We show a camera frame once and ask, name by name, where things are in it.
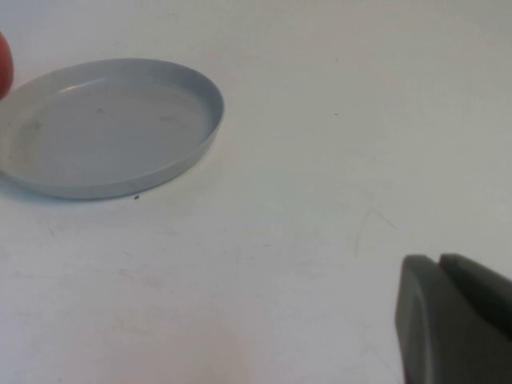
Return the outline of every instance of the scratch mark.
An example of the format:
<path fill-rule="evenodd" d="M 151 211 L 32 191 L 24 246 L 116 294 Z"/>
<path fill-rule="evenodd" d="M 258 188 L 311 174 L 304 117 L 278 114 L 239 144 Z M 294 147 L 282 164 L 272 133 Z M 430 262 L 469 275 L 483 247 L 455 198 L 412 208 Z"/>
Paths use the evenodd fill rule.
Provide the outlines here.
<path fill-rule="evenodd" d="M 382 220 L 384 220 L 384 222 L 386 222 L 387 224 L 389 224 L 393 229 L 395 230 L 398 230 L 398 228 L 396 227 L 395 224 L 393 224 L 392 222 L 390 222 L 388 220 L 388 218 L 386 216 L 384 216 L 380 211 L 376 210 L 375 208 L 372 207 L 372 211 L 375 212 L 375 214 L 377 216 L 379 216 Z"/>
<path fill-rule="evenodd" d="M 358 326 L 355 326 L 355 328 L 358 330 L 358 333 L 362 337 L 362 340 L 366 344 L 366 347 L 368 348 L 368 350 L 370 350 L 370 352 L 373 352 L 375 354 L 375 356 L 377 356 L 377 358 L 381 361 L 381 363 L 384 364 L 384 366 L 387 368 L 388 372 L 390 372 L 391 377 L 393 378 L 393 380 L 397 384 L 400 384 L 401 381 L 398 379 L 398 375 L 394 372 L 393 368 L 391 368 L 390 364 L 384 359 L 384 357 L 377 350 L 377 348 L 368 340 L 368 338 L 366 337 L 364 331 L 360 330 L 358 328 Z"/>
<path fill-rule="evenodd" d="M 370 220 L 372 210 L 368 210 L 365 213 L 365 218 L 362 221 L 361 227 L 359 228 L 358 234 L 355 236 L 355 246 L 354 246 L 354 257 L 358 258 L 359 256 L 359 248 L 361 246 L 361 236 L 363 232 L 365 231 L 366 224 L 368 224 L 368 220 Z"/>
<path fill-rule="evenodd" d="M 393 228 L 394 230 L 398 230 L 395 224 L 393 224 L 386 216 L 384 216 L 380 211 L 376 210 L 372 206 L 368 209 L 368 211 L 365 214 L 365 218 L 362 221 L 361 227 L 359 228 L 358 234 L 355 237 L 354 242 L 354 257 L 357 258 L 359 256 L 359 248 L 361 247 L 361 238 L 365 231 L 366 225 L 368 224 L 368 221 L 371 218 L 371 215 L 375 214 L 376 216 L 380 217 L 381 220 L 383 220 L 388 226 Z"/>
<path fill-rule="evenodd" d="M 366 339 L 366 337 L 364 337 L 364 339 L 366 340 L 366 343 L 368 344 L 368 346 L 370 347 L 370 350 L 375 354 L 375 356 L 377 356 L 377 358 L 382 362 L 382 364 L 384 364 L 384 366 L 387 368 L 387 370 L 390 372 L 391 376 L 393 377 L 393 380 L 397 383 L 397 384 L 400 384 L 400 380 L 398 379 L 398 376 L 396 375 L 396 373 L 394 372 L 393 368 L 391 368 L 391 366 L 388 364 L 388 362 L 386 360 L 384 360 L 384 358 L 382 357 L 382 355 L 380 354 L 380 352 L 378 352 L 377 348 L 375 348 L 372 344 L 370 344 L 368 342 L 368 340 Z"/>

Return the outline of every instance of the red object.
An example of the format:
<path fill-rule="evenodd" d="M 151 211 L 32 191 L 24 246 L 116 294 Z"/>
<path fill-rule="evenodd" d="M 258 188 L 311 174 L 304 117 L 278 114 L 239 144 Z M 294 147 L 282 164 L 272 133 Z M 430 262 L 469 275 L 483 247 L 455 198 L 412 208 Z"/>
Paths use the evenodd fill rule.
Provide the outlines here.
<path fill-rule="evenodd" d="M 9 91 L 13 83 L 13 77 L 13 57 L 10 54 L 7 40 L 5 40 L 2 32 L 0 32 L 0 98 L 3 98 Z"/>

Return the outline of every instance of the white table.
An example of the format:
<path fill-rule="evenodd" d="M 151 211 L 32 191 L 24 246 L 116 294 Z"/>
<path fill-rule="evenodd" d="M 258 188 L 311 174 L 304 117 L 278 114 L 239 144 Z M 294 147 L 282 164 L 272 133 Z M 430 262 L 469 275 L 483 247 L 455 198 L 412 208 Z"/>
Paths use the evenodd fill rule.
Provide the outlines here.
<path fill-rule="evenodd" d="M 211 151 L 140 195 L 0 180 L 0 382 L 402 382 L 402 257 L 512 275 L 512 3 L 3 0 L 15 86 L 96 59 L 212 78 Z"/>

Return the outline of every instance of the white surface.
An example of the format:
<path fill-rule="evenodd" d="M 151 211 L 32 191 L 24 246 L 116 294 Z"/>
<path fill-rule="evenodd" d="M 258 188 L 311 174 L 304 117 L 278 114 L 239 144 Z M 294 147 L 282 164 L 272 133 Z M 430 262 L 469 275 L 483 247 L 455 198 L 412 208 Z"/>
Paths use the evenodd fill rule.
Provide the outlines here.
<path fill-rule="evenodd" d="M 0 181 L 0 382 L 402 382 L 404 254 L 512 275 L 510 4 L 0 2 L 16 85 L 160 58 L 226 99 L 139 200 Z"/>

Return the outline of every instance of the white plate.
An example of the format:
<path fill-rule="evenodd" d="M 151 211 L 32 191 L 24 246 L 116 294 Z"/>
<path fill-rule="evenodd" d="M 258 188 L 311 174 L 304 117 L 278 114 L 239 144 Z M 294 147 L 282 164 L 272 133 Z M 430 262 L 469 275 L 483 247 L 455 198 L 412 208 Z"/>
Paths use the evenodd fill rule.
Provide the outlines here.
<path fill-rule="evenodd" d="M 0 102 L 0 169 L 59 198 L 110 198 L 166 182 L 195 164 L 222 119 L 200 73 L 145 59 L 57 70 Z"/>

